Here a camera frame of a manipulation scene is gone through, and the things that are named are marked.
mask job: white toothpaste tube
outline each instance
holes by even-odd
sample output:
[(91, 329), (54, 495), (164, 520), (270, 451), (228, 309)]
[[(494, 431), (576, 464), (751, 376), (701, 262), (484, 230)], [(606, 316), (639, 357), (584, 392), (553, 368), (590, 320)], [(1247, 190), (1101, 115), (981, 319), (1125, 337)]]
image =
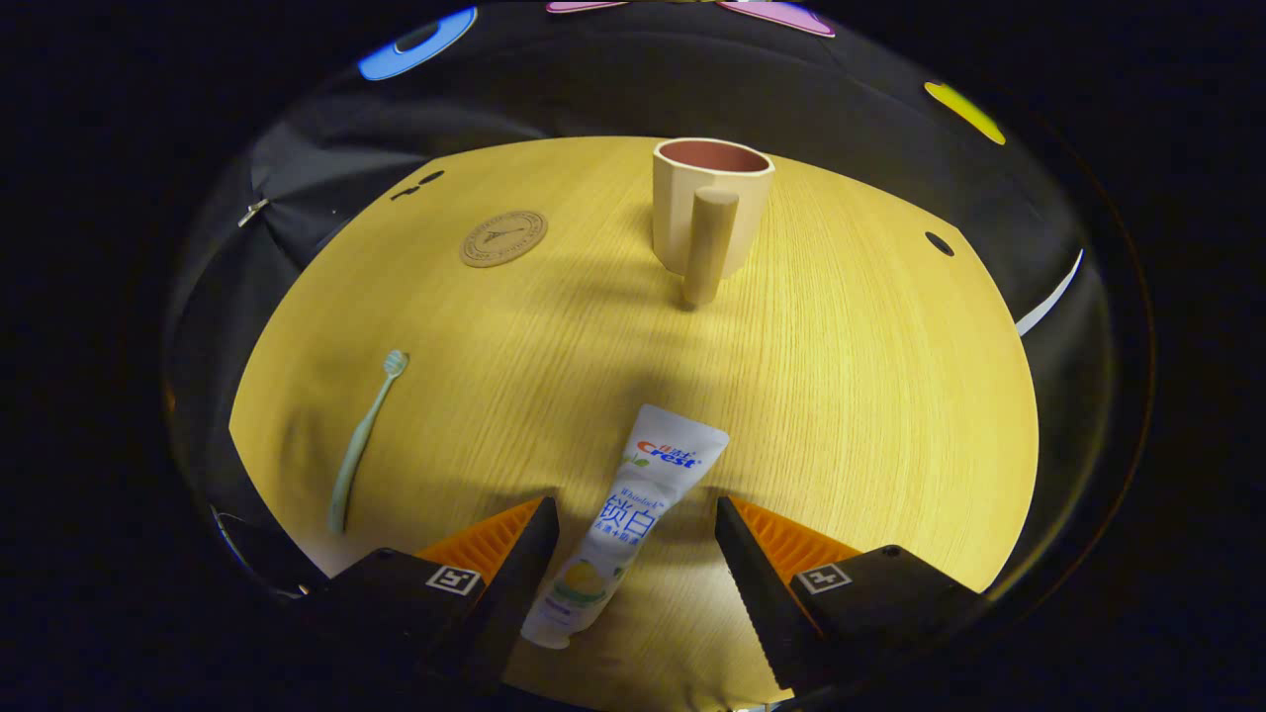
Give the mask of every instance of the white toothpaste tube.
[(519, 631), (523, 637), (558, 650), (567, 647), (571, 633), (591, 626), (647, 535), (728, 443), (729, 436), (717, 428), (642, 405), (603, 511), (537, 597)]

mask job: toothbrush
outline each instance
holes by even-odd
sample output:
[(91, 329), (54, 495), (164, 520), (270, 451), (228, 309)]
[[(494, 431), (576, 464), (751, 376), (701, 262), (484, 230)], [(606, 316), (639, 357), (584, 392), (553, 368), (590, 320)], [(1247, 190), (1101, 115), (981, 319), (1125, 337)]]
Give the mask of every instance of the toothbrush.
[(382, 364), (382, 370), (387, 372), (387, 380), (382, 384), (382, 390), (379, 391), (379, 399), (373, 402), (373, 407), (370, 408), (368, 414), (365, 416), (361, 424), (356, 426), (356, 431), (352, 433), (352, 441), (347, 443), (347, 454), (343, 455), (343, 465), (338, 469), (338, 480), (334, 481), (334, 494), (329, 502), (329, 531), (334, 533), (343, 533), (343, 528), (347, 523), (347, 493), (352, 489), (352, 478), (356, 475), (356, 465), (361, 461), (361, 454), (365, 452), (365, 443), (370, 440), (370, 429), (373, 428), (373, 418), (377, 417), (379, 408), (382, 407), (382, 402), (387, 397), (391, 381), (396, 380), (408, 365), (408, 355), (400, 351), (387, 353), (387, 360)]

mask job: wooden table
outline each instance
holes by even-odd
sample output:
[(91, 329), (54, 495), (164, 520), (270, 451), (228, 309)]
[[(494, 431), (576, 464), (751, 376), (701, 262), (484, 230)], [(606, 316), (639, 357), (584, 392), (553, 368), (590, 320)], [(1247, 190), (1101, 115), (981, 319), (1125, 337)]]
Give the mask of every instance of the wooden table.
[[(327, 574), (548, 493), (562, 526), (552, 575), (601, 507), (642, 403), (719, 427), (729, 448), (598, 623), (563, 651), (520, 640), (505, 680), (611, 711), (785, 699), (713, 540), (715, 498), (863, 551), (900, 544), (979, 592), (1033, 492), (1033, 385), (953, 226), (777, 156), (747, 265), (715, 303), (684, 312), (681, 277), (651, 252), (656, 141), (533, 141), (422, 167), (291, 288), (230, 431), (263, 500)], [(496, 267), (462, 264), (466, 234), (509, 210), (547, 217), (541, 245)], [(411, 362), (337, 536), (325, 512), (338, 464), (392, 348)]]

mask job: blue sticker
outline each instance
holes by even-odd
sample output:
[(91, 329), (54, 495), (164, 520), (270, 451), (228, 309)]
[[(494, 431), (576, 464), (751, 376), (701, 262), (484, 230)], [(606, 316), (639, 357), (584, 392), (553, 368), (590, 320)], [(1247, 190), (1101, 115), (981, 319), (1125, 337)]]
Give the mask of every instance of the blue sticker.
[[(436, 23), (434, 34), (414, 47), (408, 47), (405, 43), (409, 35), (387, 44), (382, 49), (379, 49), (377, 52), (361, 60), (361, 76), (370, 81), (380, 81), (401, 75), (417, 67), (436, 54), (439, 54), (447, 49), (449, 44), (457, 42), (461, 35), (466, 34), (466, 30), (475, 24), (476, 14), (475, 8), (466, 8), (465, 10), (448, 15)], [(406, 48), (401, 51), (401, 46), (405, 46)]]

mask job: round cork coaster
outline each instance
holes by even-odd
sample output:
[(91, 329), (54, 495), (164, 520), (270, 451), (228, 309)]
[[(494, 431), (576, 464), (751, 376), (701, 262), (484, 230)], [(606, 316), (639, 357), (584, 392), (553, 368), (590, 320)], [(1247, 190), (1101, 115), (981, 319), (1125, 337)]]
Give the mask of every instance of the round cork coaster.
[(536, 247), (546, 236), (546, 217), (513, 210), (484, 220), (462, 241), (462, 262), (472, 267), (504, 265)]

